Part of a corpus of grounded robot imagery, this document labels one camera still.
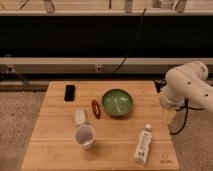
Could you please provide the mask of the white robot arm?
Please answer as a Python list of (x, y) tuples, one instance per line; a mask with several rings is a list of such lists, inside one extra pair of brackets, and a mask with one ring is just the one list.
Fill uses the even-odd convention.
[(167, 85), (160, 92), (162, 106), (177, 109), (189, 98), (213, 114), (213, 86), (206, 83), (207, 77), (208, 68), (201, 61), (170, 69), (165, 76)]

